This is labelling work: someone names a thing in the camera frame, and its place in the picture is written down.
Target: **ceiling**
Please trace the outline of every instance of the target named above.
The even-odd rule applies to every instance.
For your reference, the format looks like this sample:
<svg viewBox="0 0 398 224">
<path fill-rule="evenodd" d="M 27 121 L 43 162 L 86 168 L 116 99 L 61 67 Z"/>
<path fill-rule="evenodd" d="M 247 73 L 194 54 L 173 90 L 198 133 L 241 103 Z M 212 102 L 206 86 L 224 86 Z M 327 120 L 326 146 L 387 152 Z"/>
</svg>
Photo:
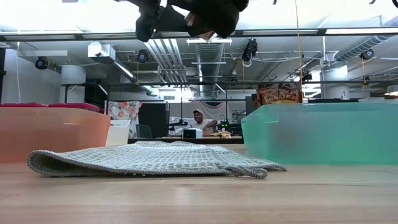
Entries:
<svg viewBox="0 0 398 224">
<path fill-rule="evenodd" d="M 39 0 L 46 4 L 49 1 Z M 58 8 L 53 8 L 51 13 L 51 24 L 46 25 L 48 21 L 40 15 L 40 10 L 28 10 L 28 7 L 21 8 L 18 14 L 4 10 L 11 7 L 16 1 L 1 1 L 0 2 L 0 30 L 3 33 L 7 32 L 23 32 L 32 31 L 44 33 L 49 30 L 58 32 L 70 33 L 70 29 L 77 29 L 77 32 L 134 32 L 134 21 L 138 13 L 134 13 L 137 8 L 128 2 L 114 2 L 112 0 L 97 0 L 97 1 L 82 1 L 80 7 L 76 7 L 76 3 L 61 3 L 60 1 L 52 1 L 51 4 L 62 4 L 64 9 L 63 14 L 58 13 Z M 33 1 L 26 1 L 26 4 L 32 4 Z M 107 9 L 106 15 L 103 16 L 104 8 Z M 86 24 L 79 24 L 76 17 L 68 17 L 68 13 L 76 13 L 78 10 L 81 14 L 86 15 Z M 28 22 L 27 19 L 21 19 L 21 13 L 32 16 L 37 16 L 35 26 Z M 398 10 L 393 8 L 390 1 L 376 1 L 374 5 L 369 5 L 364 0 L 298 0 L 298 19 L 300 28 L 320 28 L 320 27 L 376 27 L 381 26 L 389 19 L 398 15 Z M 60 19 L 66 22 L 56 23 Z M 237 29 L 289 29 L 296 28 L 296 16 L 294 0 L 279 0 L 276 6 L 272 5 L 272 1 L 265 0 L 251 0 L 249 7 L 241 14 Z M 363 36 L 328 36 L 325 37 L 325 47 L 327 52 L 343 50 L 351 44 L 357 43 Z M 301 37 L 298 41 L 297 37 L 257 37 L 256 38 L 260 52 L 268 52 L 257 54 L 256 58 L 275 60 L 282 60 L 283 58 L 298 57 L 299 44 L 301 51 L 304 52 L 306 58 L 302 63 L 308 62 L 307 57 L 320 57 L 318 52 L 323 51 L 323 37 Z M 222 61 L 225 65 L 221 65 L 219 80 L 228 80 L 231 77 L 231 72 L 236 69 L 236 78 L 238 81 L 282 81 L 289 80 L 294 71 L 299 68 L 299 60 L 294 59 L 287 62 L 257 62 L 253 61 L 252 66 L 245 68 L 240 63 L 236 63 L 231 55 L 239 59 L 246 46 L 248 38 L 232 38 L 231 45 L 224 44 L 224 54 Z M 49 60 L 59 66 L 62 65 L 87 65 L 94 61 L 87 57 L 88 45 L 91 41 L 40 41 L 40 42 L 21 42 L 19 50 L 67 50 L 67 56 L 49 57 Z M 131 71 L 137 71 L 136 63 L 129 62 L 129 59 L 135 61 L 136 52 L 140 49 L 146 49 L 146 46 L 139 40 L 104 40 L 102 44 L 111 44 L 117 51 L 117 57 L 128 66 Z M 183 59 L 183 64 L 186 67 L 196 68 L 192 62 L 196 62 L 194 45 L 187 44 L 187 39 L 177 39 L 180 54 Z M 10 42 L 12 46 L 16 47 L 15 42 Z M 390 68 L 398 66 L 398 37 L 393 37 L 390 40 L 373 48 L 376 53 L 376 58 L 366 62 L 364 65 L 359 61 L 359 58 L 354 58 L 347 61 L 349 78 L 355 79 L 363 75 L 378 75 L 373 78 L 380 80 L 384 78 L 394 79 L 398 78 L 398 68 L 384 72 Z M 34 61 L 35 57 L 25 57 Z M 117 83 L 119 81 L 120 73 L 115 69 L 103 65 L 91 65 L 85 67 L 87 70 L 87 77 L 89 79 L 102 79 L 105 83 Z M 140 64 L 139 70 L 157 70 L 157 63 L 150 58 L 145 64 Z M 156 74 L 139 74 L 139 80 L 142 82 L 159 82 L 159 77 Z M 253 86 L 246 85 L 245 88 L 252 88 Z M 385 86 L 375 86 L 381 89 L 375 89 L 375 92 L 382 91 Z M 243 86 L 235 86 L 234 88 L 243 88 Z M 353 88 L 361 88 L 360 85 L 353 85 Z"/>
</svg>

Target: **folded cloth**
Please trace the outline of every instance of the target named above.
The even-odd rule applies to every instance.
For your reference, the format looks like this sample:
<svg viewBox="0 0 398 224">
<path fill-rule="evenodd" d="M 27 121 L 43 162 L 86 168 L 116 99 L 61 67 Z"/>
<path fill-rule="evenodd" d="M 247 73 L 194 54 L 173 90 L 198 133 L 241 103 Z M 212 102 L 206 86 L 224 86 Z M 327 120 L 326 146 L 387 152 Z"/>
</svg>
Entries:
<svg viewBox="0 0 398 224">
<path fill-rule="evenodd" d="M 250 159 L 221 146 L 160 141 L 63 153 L 36 150 L 27 165 L 51 177 L 224 174 L 265 179 L 267 169 L 286 170 L 278 163 Z"/>
</svg>

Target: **wooden table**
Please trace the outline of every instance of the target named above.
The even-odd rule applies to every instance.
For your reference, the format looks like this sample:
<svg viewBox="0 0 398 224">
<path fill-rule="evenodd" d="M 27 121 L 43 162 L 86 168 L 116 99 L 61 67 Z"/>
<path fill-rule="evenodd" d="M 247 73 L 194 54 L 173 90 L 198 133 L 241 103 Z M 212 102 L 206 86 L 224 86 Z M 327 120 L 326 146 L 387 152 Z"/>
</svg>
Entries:
<svg viewBox="0 0 398 224">
<path fill-rule="evenodd" d="M 396 224 L 398 166 L 290 166 L 257 180 L 45 178 L 0 165 L 1 224 L 160 222 Z"/>
</svg>

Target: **man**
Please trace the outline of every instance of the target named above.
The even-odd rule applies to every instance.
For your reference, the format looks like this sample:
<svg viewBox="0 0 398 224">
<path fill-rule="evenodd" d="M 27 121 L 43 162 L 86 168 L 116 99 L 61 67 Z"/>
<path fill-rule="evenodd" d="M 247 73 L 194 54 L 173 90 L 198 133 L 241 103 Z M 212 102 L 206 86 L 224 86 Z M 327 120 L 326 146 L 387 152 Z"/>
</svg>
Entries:
<svg viewBox="0 0 398 224">
<path fill-rule="evenodd" d="M 193 118 L 196 122 L 195 124 L 191 125 L 193 128 L 203 130 L 204 135 L 213 133 L 213 128 L 217 125 L 216 120 L 203 119 L 203 112 L 199 109 L 193 111 Z"/>
</svg>

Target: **ventilation duct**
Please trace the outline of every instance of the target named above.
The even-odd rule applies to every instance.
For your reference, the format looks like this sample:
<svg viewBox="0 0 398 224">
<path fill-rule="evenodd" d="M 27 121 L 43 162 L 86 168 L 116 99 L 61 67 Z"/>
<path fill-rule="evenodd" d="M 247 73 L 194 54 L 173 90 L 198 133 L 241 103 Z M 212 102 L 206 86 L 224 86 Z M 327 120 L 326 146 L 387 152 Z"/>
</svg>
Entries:
<svg viewBox="0 0 398 224">
<path fill-rule="evenodd" d="M 137 82 L 137 77 L 116 58 L 116 51 L 109 44 L 102 45 L 99 42 L 92 42 L 88 46 L 88 57 L 96 62 L 112 65 L 130 82 Z M 150 86 L 140 86 L 140 88 L 150 95 L 154 93 L 154 90 Z"/>
<path fill-rule="evenodd" d="M 223 57 L 224 44 L 195 44 L 195 55 L 197 58 L 199 76 L 203 82 L 215 82 L 220 71 L 220 64 Z M 214 97 L 216 87 L 214 85 L 200 86 L 201 97 Z"/>
<path fill-rule="evenodd" d="M 389 22 L 383 25 L 384 27 L 398 27 L 398 17 L 393 18 Z M 335 54 L 334 59 L 336 62 L 343 62 L 345 60 L 351 59 L 353 57 L 359 56 L 361 53 L 389 40 L 394 35 L 374 35 L 368 37 L 359 43 L 356 43 L 347 49 L 339 51 Z"/>
</svg>

